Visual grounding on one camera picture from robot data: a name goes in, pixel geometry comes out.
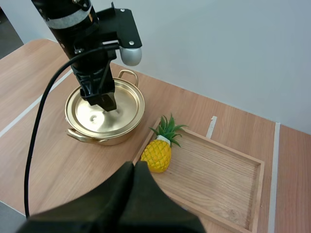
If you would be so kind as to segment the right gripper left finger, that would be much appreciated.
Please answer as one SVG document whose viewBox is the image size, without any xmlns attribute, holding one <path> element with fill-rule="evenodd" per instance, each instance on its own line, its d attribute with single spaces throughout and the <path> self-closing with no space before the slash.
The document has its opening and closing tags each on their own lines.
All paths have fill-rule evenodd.
<svg viewBox="0 0 311 233">
<path fill-rule="evenodd" d="M 133 184 L 134 165 L 125 162 L 88 193 L 53 209 L 30 216 L 20 233 L 103 233 L 113 229 Z"/>
</svg>

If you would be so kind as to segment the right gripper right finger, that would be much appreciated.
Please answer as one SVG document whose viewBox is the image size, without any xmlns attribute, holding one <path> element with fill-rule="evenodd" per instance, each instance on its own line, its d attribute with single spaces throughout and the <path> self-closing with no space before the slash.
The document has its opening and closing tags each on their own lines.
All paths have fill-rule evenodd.
<svg viewBox="0 0 311 233">
<path fill-rule="evenodd" d="M 137 162 L 131 192 L 119 219 L 120 233 L 204 233 L 199 218 L 172 201 Z"/>
</svg>

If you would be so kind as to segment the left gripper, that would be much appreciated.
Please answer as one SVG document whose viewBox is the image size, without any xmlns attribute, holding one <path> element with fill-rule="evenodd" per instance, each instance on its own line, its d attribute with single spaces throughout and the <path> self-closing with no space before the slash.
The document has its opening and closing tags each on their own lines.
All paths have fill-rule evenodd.
<svg viewBox="0 0 311 233">
<path fill-rule="evenodd" d="M 110 61 L 116 59 L 117 24 L 111 20 L 82 20 L 66 22 L 49 20 L 48 27 L 64 46 L 71 67 L 81 86 L 80 96 L 91 106 L 106 112 L 117 109 L 115 83 Z"/>
</svg>

